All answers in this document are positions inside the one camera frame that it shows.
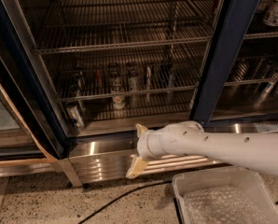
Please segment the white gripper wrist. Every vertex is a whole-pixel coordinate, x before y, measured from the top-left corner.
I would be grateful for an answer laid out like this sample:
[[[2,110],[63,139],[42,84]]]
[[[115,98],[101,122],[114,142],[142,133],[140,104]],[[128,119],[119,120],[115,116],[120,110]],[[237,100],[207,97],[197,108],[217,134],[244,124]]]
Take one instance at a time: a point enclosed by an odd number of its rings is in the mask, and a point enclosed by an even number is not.
[[[135,124],[137,137],[137,151],[141,156],[134,156],[132,164],[127,171],[126,177],[135,179],[138,177],[148,166],[148,160],[156,160],[164,155],[164,151],[160,144],[160,132],[149,130],[146,126],[136,123]]]

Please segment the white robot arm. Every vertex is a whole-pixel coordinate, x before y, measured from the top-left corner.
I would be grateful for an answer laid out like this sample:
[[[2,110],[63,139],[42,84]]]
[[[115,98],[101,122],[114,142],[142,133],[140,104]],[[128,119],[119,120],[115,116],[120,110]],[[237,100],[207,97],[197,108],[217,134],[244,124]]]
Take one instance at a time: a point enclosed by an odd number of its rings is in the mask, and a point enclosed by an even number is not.
[[[135,179],[148,163],[165,155],[204,156],[278,177],[278,133],[208,133],[185,121],[150,130],[137,124],[137,152],[126,177]]]

